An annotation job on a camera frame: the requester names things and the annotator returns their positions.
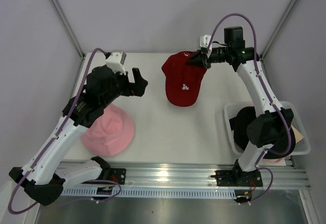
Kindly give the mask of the red baseball cap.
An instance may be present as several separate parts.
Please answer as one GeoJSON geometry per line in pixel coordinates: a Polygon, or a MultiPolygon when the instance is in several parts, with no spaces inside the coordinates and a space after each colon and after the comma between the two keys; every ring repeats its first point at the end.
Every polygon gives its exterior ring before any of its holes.
{"type": "Polygon", "coordinates": [[[192,51],[173,54],[161,67],[166,77],[166,97],[175,106],[192,106],[199,96],[201,82],[207,69],[188,65],[192,54],[194,54],[192,51]]]}

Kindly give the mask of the pink bucket hat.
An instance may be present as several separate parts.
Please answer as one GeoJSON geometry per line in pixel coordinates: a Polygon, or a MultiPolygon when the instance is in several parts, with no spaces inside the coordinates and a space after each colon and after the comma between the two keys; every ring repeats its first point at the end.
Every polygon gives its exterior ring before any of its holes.
{"type": "Polygon", "coordinates": [[[86,150],[95,155],[114,156],[130,144],[134,133],[134,123],[129,114],[111,104],[80,137],[80,141],[86,150]]]}

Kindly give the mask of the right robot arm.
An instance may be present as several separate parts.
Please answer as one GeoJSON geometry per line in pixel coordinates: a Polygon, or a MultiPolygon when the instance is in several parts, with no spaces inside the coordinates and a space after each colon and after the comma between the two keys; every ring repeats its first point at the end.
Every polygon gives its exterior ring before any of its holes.
{"type": "Polygon", "coordinates": [[[241,78],[253,105],[240,110],[233,124],[234,140],[248,143],[231,170],[215,171],[213,178],[219,187],[261,187],[259,162],[264,156],[276,159],[288,156],[294,149],[291,131],[294,113],[284,108],[275,97],[262,71],[256,46],[246,47],[240,26],[224,29],[224,43],[213,47],[213,35],[199,38],[199,49],[188,65],[210,68],[211,64],[227,63],[241,78]]]}

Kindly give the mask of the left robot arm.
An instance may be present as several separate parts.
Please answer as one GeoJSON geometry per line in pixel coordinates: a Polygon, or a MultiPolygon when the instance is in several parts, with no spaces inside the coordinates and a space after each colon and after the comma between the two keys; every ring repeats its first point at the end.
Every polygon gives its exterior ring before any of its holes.
{"type": "Polygon", "coordinates": [[[138,68],[132,69],[134,82],[127,74],[114,72],[108,66],[94,68],[82,78],[75,97],[63,109],[58,125],[32,160],[23,167],[13,167],[9,176],[37,204],[48,206],[65,189],[81,183],[105,183],[110,180],[111,166],[99,156],[65,171],[57,167],[77,139],[104,114],[119,96],[145,93],[148,82],[138,68]]]}

